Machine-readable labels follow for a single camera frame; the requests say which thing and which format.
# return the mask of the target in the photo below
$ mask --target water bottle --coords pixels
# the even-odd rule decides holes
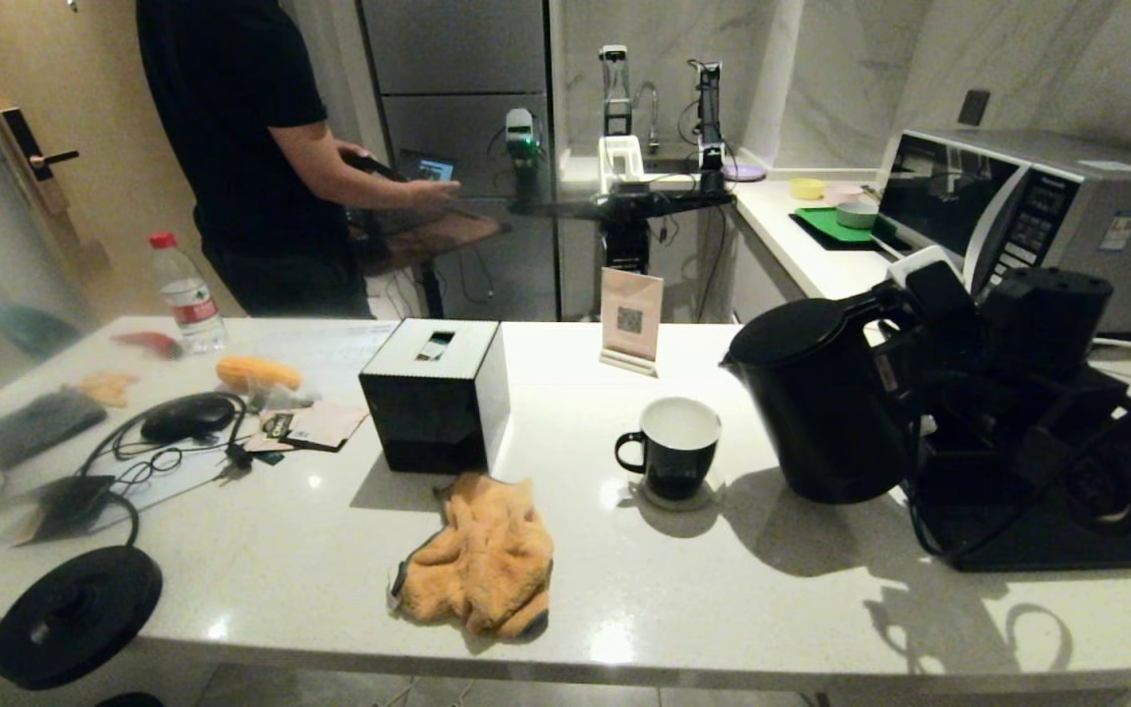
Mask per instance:
[[[156,285],[174,313],[185,353],[201,354],[224,348],[225,322],[221,321],[213,292],[198,274],[193,261],[176,250],[174,234],[154,234],[152,247],[156,250],[153,260]]]

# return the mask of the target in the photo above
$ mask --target faucet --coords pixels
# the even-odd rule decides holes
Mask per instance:
[[[651,90],[651,117],[648,118],[648,153],[656,155],[661,143],[657,143],[657,85],[654,81],[646,80],[640,85],[640,90],[636,93],[636,100],[631,102],[631,109],[640,107],[640,100],[644,97],[645,89]]]

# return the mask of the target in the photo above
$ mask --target mug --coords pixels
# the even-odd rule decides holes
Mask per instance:
[[[692,398],[655,399],[640,413],[640,431],[629,431],[614,445],[623,469],[645,475],[648,491],[667,501],[694,495],[709,473],[723,424],[718,413]],[[625,442],[640,442],[644,462],[624,462]]]

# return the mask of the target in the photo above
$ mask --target red bottle cap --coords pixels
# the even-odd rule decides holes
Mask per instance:
[[[176,236],[174,236],[174,234],[166,232],[166,230],[162,230],[162,232],[159,233],[153,233],[152,239],[149,239],[149,241],[152,241],[152,247],[156,250],[164,250],[165,248],[176,248]]]

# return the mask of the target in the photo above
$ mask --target black tissue box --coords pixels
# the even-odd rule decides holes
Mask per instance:
[[[509,425],[500,322],[405,319],[361,371],[397,472],[491,469]]]

